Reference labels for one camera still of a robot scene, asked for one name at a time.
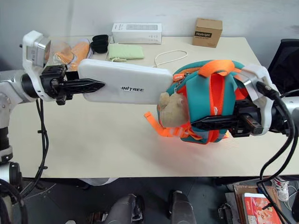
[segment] printed logo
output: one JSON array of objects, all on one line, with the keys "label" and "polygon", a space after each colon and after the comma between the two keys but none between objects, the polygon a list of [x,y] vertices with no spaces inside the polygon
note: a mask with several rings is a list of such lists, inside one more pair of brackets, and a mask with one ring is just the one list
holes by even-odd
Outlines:
[{"label": "printed logo", "polygon": [[201,37],[212,37],[212,33],[205,33],[205,32],[200,32],[200,31],[195,31],[195,36],[201,36]]},{"label": "printed logo", "polygon": [[129,91],[129,92],[131,92],[131,91],[135,91],[135,92],[143,92],[144,89],[142,89],[142,88],[134,88],[134,87],[129,87],[129,86],[127,86],[127,87],[122,86],[122,87],[121,87],[121,90]]}]

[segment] black connector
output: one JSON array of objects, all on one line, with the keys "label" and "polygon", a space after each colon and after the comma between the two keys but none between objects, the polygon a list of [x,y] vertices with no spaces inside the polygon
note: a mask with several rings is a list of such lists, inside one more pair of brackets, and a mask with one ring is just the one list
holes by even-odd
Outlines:
[{"label": "black connector", "polygon": [[279,92],[277,92],[276,90],[274,90],[273,88],[271,88],[263,82],[258,81],[256,83],[256,87],[261,94],[263,94],[271,100],[275,100],[277,99],[277,97],[279,97]]}]

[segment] orange zipper pull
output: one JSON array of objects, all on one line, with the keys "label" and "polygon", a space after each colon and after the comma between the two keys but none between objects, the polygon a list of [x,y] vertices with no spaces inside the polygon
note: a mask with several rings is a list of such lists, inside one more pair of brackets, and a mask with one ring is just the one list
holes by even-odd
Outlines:
[{"label": "orange zipper pull", "polygon": [[174,82],[178,82],[179,80],[182,80],[184,78],[185,78],[185,73],[178,73],[172,77]]}]

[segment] brown cardboard box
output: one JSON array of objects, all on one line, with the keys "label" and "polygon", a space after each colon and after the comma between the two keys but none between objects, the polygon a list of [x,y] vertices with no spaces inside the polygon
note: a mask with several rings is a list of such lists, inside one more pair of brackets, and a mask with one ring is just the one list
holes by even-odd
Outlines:
[{"label": "brown cardboard box", "polygon": [[193,36],[193,45],[215,48],[222,33],[221,20],[198,18]]}]

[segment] black cable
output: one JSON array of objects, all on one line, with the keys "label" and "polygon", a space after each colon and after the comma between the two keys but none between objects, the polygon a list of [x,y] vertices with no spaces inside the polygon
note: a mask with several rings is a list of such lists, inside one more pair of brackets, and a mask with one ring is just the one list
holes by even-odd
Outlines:
[{"label": "black cable", "polygon": [[[279,207],[275,204],[275,202],[273,201],[273,199],[271,198],[270,194],[267,191],[267,188],[265,186],[265,182],[270,181],[271,179],[275,178],[276,176],[278,176],[279,174],[281,174],[281,172],[285,169],[285,167],[288,165],[288,163],[290,162],[294,151],[296,149],[297,146],[297,142],[298,142],[298,130],[297,127],[295,127],[294,122],[292,120],[292,117],[288,111],[288,109],[286,108],[284,102],[281,100],[281,96],[279,96],[279,93],[277,91],[275,91],[274,89],[270,88],[269,86],[265,85],[264,83],[261,82],[257,82],[256,84],[258,90],[260,93],[264,94],[265,96],[269,97],[270,99],[274,100],[278,106],[280,107],[280,109],[282,110],[285,118],[286,118],[286,122],[288,124],[289,127],[289,136],[287,138],[287,141],[284,143],[284,145],[280,148],[280,150],[268,161],[266,162],[260,172],[260,181],[258,181],[256,184],[258,186],[258,188],[263,192],[263,194],[266,196],[266,198],[269,200],[271,206],[273,206],[273,208],[275,209],[275,211],[277,212],[279,219],[281,220],[282,223],[284,223],[285,221],[288,224],[292,224],[287,217],[283,214],[283,212],[279,209]],[[273,163],[290,145],[291,141],[294,139],[291,150],[285,160],[285,162],[283,163],[283,165],[281,166],[281,168],[272,176],[263,179],[263,172],[265,171],[265,169],[271,164]]]},{"label": "black cable", "polygon": [[267,161],[262,169],[261,169],[261,172],[260,172],[260,183],[262,182],[267,182],[273,178],[275,178],[277,175],[279,175],[283,170],[284,168],[287,166],[288,162],[285,164],[283,164],[283,166],[274,174],[272,175],[271,177],[268,177],[265,181],[263,181],[263,172],[265,171],[265,169],[271,164],[273,163],[290,145],[291,141],[293,140],[294,138],[294,133],[295,133],[295,125],[294,125],[294,122],[292,120],[292,117],[291,117],[291,114],[290,112],[288,111],[288,109],[286,108],[284,102],[282,101],[282,99],[280,97],[275,97],[275,102],[278,104],[278,106],[281,108],[284,116],[285,116],[285,119],[286,119],[286,122],[288,124],[288,127],[289,127],[289,136],[286,140],[286,142],[284,143],[284,145],[280,148],[280,150],[269,160]]},{"label": "black cable", "polygon": [[0,184],[1,187],[6,188],[18,202],[21,211],[21,224],[28,224],[27,208],[18,190],[2,179],[0,179]]},{"label": "black cable", "polygon": [[283,98],[283,97],[286,97],[292,93],[296,93],[296,92],[299,92],[299,89],[296,89],[296,90],[291,90],[291,91],[288,91],[288,92],[285,92],[284,94],[281,94],[280,98]]},{"label": "black cable", "polygon": [[22,192],[23,197],[26,197],[28,194],[30,194],[30,192],[36,187],[37,183],[41,179],[43,170],[47,168],[47,167],[45,167],[45,161],[46,161],[46,156],[47,156],[48,149],[49,149],[49,138],[48,138],[45,124],[44,124],[43,100],[42,99],[40,99],[40,105],[38,103],[38,99],[36,100],[36,107],[37,107],[38,115],[41,120],[41,130],[39,131],[39,133],[42,134],[43,158],[42,158],[41,165],[39,166],[38,171],[34,177],[33,183],[28,187],[28,189],[25,189],[25,191]]}]

